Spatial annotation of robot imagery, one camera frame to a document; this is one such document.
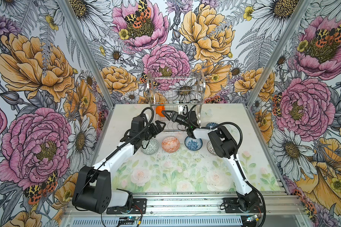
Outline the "plain orange bowl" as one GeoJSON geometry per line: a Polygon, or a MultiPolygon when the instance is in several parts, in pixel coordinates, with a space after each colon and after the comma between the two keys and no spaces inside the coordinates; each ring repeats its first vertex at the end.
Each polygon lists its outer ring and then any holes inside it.
{"type": "Polygon", "coordinates": [[[162,111],[165,110],[165,107],[164,107],[164,106],[157,106],[155,110],[156,110],[156,113],[157,113],[160,117],[165,117],[164,114],[162,113],[162,111]]]}

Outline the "steel two-tier dish rack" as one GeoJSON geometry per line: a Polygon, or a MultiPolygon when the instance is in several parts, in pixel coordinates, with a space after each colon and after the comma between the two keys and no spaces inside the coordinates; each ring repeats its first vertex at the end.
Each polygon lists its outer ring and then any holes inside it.
{"type": "Polygon", "coordinates": [[[197,124],[201,124],[201,110],[204,104],[206,79],[202,71],[190,72],[188,76],[154,77],[146,74],[147,103],[156,109],[158,106],[166,110],[186,114],[193,111],[197,116],[197,124]]]}

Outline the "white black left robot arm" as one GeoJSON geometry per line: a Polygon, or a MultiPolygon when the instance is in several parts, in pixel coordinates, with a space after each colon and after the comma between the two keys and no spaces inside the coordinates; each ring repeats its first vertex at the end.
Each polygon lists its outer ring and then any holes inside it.
{"type": "Polygon", "coordinates": [[[127,190],[112,190],[112,179],[117,170],[139,148],[165,129],[166,123],[147,120],[146,114],[133,118],[131,128],[126,131],[116,149],[93,166],[84,166],[78,173],[72,205],[80,211],[98,214],[109,208],[118,212],[129,212],[133,208],[133,193],[127,190]]]}

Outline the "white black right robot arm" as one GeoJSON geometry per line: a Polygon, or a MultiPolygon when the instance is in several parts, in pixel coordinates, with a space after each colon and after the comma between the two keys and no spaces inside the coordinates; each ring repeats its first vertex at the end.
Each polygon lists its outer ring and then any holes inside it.
{"type": "Polygon", "coordinates": [[[198,119],[194,111],[181,115],[176,111],[162,110],[162,114],[168,120],[183,125],[189,137],[211,142],[215,153],[224,159],[234,178],[237,204],[242,212],[251,211],[257,205],[261,205],[261,209],[265,210],[263,195],[249,182],[240,163],[238,151],[243,134],[237,124],[224,122],[214,127],[201,127],[197,124],[198,119]]]}

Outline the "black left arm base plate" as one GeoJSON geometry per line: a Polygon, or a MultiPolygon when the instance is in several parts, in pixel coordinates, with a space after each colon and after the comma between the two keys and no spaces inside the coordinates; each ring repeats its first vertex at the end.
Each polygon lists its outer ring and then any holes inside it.
{"type": "Polygon", "coordinates": [[[133,199],[131,207],[108,207],[106,214],[108,215],[128,215],[128,214],[146,214],[147,199],[133,199]]]}

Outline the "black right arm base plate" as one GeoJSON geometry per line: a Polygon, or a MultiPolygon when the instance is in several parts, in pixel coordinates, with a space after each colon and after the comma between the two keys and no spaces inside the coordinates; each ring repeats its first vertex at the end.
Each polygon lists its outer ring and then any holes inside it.
{"type": "Polygon", "coordinates": [[[238,203],[238,198],[232,197],[223,198],[223,202],[220,205],[220,209],[224,210],[226,213],[263,213],[264,208],[264,204],[258,199],[253,206],[247,208],[246,211],[243,211],[238,203]]]}

